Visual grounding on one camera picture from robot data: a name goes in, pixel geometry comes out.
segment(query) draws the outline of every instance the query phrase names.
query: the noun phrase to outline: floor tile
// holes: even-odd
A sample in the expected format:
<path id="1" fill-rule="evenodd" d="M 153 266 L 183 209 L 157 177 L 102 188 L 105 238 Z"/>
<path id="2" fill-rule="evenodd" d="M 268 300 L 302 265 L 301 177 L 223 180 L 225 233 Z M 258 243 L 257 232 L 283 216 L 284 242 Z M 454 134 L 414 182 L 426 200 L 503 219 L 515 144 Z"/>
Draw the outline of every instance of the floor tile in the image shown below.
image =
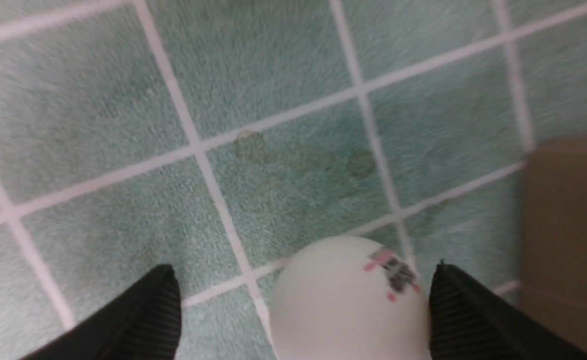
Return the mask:
<path id="1" fill-rule="evenodd" d="M 388 249 L 395 251 L 401 258 L 403 257 L 403 248 L 401 247 L 401 240 L 398 237 L 396 225 L 381 227 L 378 230 L 362 235 L 362 237 L 383 244 Z"/>
<path id="2" fill-rule="evenodd" d="M 0 360 L 21 358 L 62 332 L 56 311 L 12 234 L 0 227 Z"/>
<path id="3" fill-rule="evenodd" d="M 149 2 L 206 138 L 351 86 L 327 1 Z"/>
<path id="4" fill-rule="evenodd" d="M 0 179 L 14 202 L 184 144 L 133 9 L 0 44 Z"/>
<path id="5" fill-rule="evenodd" d="M 389 212 L 355 102 L 208 153 L 254 267 Z"/>
<path id="6" fill-rule="evenodd" d="M 280 276 L 281 272 L 282 270 L 279 269 L 278 271 L 274 271 L 268 275 L 262 276 L 257 281 L 257 285 L 260 287 L 260 291 L 262 291 L 262 297 L 264 298 L 264 302 L 268 307 L 271 306 L 271 295 L 274 292 L 274 289 L 276 287 L 276 281 L 278 280 L 278 277 Z"/>
<path id="7" fill-rule="evenodd" d="M 519 27 L 586 3 L 587 0 L 508 0 L 508 7 L 511 22 Z"/>
<path id="8" fill-rule="evenodd" d="M 32 214 L 33 235 L 78 319 L 158 264 L 188 297 L 240 275 L 195 159 Z"/>
<path id="9" fill-rule="evenodd" d="M 81 0 L 0 0 L 0 25 L 26 16 L 60 9 Z"/>
<path id="10" fill-rule="evenodd" d="M 587 16 L 519 43 L 539 141 L 587 132 Z"/>
<path id="11" fill-rule="evenodd" d="M 246 287 L 183 309 L 175 360 L 276 360 Z"/>
<path id="12" fill-rule="evenodd" d="M 488 0 L 344 0 L 366 79 L 497 34 Z"/>
<path id="13" fill-rule="evenodd" d="M 405 221 L 423 289 L 430 289 L 440 260 L 492 290 L 518 278 L 518 181 L 517 175 L 499 180 Z"/>
<path id="14" fill-rule="evenodd" d="M 403 207 L 520 159 L 502 50 L 375 91 L 371 105 Z"/>

